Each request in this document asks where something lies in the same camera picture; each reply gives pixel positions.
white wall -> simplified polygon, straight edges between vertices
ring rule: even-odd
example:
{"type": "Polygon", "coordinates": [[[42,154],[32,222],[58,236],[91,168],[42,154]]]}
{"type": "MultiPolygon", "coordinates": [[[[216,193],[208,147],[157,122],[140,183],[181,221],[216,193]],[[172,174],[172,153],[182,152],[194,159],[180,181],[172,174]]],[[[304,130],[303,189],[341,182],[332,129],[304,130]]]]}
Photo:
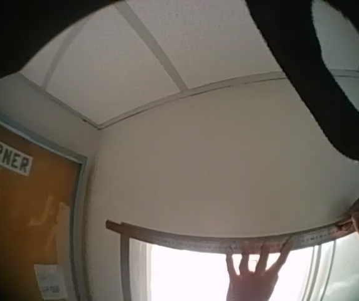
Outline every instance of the white wall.
{"type": "MultiPolygon", "coordinates": [[[[359,79],[340,83],[359,108],[359,79]]],[[[359,164],[335,150],[287,80],[168,103],[102,131],[88,212],[95,301],[122,300],[119,236],[105,221],[191,235],[319,226],[359,196],[359,164]]]]}
{"type": "MultiPolygon", "coordinates": [[[[86,180],[99,146],[100,132],[98,130],[53,102],[45,94],[40,93],[19,75],[11,75],[0,80],[0,112],[44,138],[87,157],[88,164],[84,177],[86,180]]],[[[84,192],[83,185],[76,205],[77,224],[82,223],[84,192]]],[[[75,300],[67,248],[68,245],[63,247],[63,251],[59,251],[59,261],[63,261],[69,299],[75,300]]],[[[75,262],[81,259],[81,251],[82,249],[77,249],[78,258],[75,262]]],[[[83,267],[77,264],[77,270],[78,277],[83,278],[83,267]]],[[[81,285],[81,295],[85,293],[84,289],[81,285]]]]}

light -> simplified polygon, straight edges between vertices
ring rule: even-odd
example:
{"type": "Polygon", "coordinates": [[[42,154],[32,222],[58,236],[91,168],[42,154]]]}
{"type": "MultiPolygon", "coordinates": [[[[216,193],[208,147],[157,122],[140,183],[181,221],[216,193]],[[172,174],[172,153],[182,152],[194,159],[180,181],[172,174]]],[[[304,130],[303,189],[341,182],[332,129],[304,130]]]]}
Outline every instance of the light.
{"type": "MultiPolygon", "coordinates": [[[[271,301],[302,299],[312,255],[312,248],[291,252],[280,271],[271,301]]],[[[278,256],[271,254],[268,266],[272,265],[278,256]]],[[[240,258],[240,255],[234,255],[236,267],[240,258]]],[[[254,270],[258,259],[257,255],[250,257],[251,270],[254,270]]],[[[225,256],[153,245],[150,283],[151,301],[224,301],[228,289],[225,256]]]]}

ceiling grid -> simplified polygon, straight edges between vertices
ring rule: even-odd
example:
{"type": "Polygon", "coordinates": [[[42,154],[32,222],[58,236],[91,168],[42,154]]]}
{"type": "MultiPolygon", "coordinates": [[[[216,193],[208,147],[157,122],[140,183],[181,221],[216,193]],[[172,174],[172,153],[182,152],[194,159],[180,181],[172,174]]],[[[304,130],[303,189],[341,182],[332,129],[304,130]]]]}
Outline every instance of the ceiling grid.
{"type": "MultiPolygon", "coordinates": [[[[22,74],[97,129],[192,95],[286,78],[243,1],[191,2],[111,5],[56,37],[22,74]]],[[[359,77],[357,32],[324,4],[313,13],[332,74],[359,77]]]]}

